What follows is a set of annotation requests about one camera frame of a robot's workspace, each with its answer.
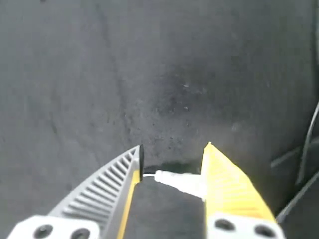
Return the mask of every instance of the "black cable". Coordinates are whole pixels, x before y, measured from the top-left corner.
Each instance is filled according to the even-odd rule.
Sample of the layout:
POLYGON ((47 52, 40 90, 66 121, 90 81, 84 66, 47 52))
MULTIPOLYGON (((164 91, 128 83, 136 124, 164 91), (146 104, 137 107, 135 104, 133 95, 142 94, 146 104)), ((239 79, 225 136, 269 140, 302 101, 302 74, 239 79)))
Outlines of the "black cable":
POLYGON ((304 146, 303 146, 302 155, 301 155, 301 159, 300 159, 300 165, 299 165, 299 170, 298 170, 298 174, 297 174, 296 185, 300 184, 304 180, 304 177, 305 177, 307 154, 308 154, 308 151, 309 151, 310 142, 311 142, 311 136, 312 136, 312 133, 313 133, 313 129, 314 129, 314 126, 315 126, 315 122, 316 122, 316 119, 317 119, 318 112, 319 112, 319 101, 317 103, 314 115, 313 115, 313 117, 311 119, 311 122, 310 122, 310 125, 309 125, 309 128, 308 128, 308 132, 307 132, 307 135, 306 135, 306 139, 305 139, 305 143, 304 143, 304 146))

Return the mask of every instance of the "gray fabric surface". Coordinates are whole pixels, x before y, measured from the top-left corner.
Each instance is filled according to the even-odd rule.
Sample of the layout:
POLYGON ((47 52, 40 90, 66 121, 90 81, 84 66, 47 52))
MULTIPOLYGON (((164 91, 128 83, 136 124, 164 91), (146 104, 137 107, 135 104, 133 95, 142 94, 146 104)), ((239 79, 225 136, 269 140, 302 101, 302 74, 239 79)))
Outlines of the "gray fabric surface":
MULTIPOLYGON (((278 211, 318 93, 310 0, 0 0, 0 232, 121 152, 200 162, 211 141, 278 211)), ((202 205, 149 179, 127 239, 199 238, 202 205)))

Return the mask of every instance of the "white object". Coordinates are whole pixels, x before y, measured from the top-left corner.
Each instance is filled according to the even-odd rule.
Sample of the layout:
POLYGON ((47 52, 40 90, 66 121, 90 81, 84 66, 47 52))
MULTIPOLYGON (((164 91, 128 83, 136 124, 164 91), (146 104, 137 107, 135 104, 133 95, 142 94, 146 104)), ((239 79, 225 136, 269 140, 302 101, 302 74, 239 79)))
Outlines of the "white object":
POLYGON ((82 238, 98 239, 100 229, 89 220, 33 216, 18 223, 7 239, 76 239, 81 232, 86 233, 82 238))
POLYGON ((206 197, 206 187, 202 176, 191 173, 172 173, 156 171, 155 181, 174 187, 183 193, 188 193, 202 200, 206 197))
POLYGON ((284 239, 275 222, 258 218, 216 213, 208 219, 207 239, 284 239))

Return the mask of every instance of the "screw hole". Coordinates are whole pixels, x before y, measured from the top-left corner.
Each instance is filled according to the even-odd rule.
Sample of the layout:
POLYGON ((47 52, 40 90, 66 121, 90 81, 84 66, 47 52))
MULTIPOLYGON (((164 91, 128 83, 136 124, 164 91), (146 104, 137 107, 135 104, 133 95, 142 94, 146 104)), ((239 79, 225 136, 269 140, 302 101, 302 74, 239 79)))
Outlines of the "screw hole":
POLYGON ((274 238, 276 234, 267 226, 259 225, 255 227, 255 233, 267 238, 274 238))
POLYGON ((228 220, 225 219, 219 219, 215 221, 215 227, 218 229, 222 229, 224 231, 234 231, 235 230, 235 225, 231 223, 228 220))
POLYGON ((36 239, 46 238, 51 234, 52 230, 53 227, 51 225, 42 225, 35 230, 33 237, 36 239))
POLYGON ((89 236, 90 231, 85 228, 81 228, 72 233, 71 239, 88 239, 89 236))

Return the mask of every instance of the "yellow edge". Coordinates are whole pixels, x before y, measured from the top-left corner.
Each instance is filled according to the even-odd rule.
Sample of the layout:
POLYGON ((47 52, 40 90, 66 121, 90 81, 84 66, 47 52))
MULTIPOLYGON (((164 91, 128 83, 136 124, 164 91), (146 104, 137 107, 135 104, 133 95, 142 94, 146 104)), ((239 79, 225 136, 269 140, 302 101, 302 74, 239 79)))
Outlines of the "yellow edge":
POLYGON ((132 177, 130 189, 128 192, 128 197, 126 199, 126 203, 124 206, 123 216, 122 216, 121 224, 119 227, 118 236, 116 237, 117 239, 122 239, 124 236, 126 222, 128 220, 128 216, 129 216, 129 212, 130 212, 130 206, 131 206, 131 201, 132 201, 132 197, 133 197, 134 187, 139 182, 140 182, 140 171, 136 170, 133 172, 133 177, 132 177))

